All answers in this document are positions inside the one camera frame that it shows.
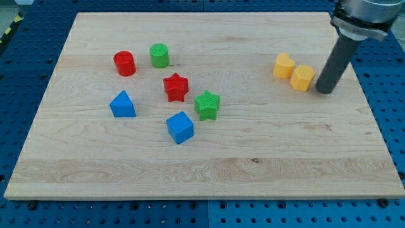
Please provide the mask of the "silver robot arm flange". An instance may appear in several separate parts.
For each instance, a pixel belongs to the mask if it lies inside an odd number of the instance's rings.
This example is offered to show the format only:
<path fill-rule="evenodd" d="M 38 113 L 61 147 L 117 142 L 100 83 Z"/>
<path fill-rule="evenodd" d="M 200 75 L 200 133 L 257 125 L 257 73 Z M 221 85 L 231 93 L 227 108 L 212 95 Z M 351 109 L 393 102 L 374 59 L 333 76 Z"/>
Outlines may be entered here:
<path fill-rule="evenodd" d="M 338 0 L 331 24 L 354 41 L 383 41 L 403 7 L 404 0 Z"/>

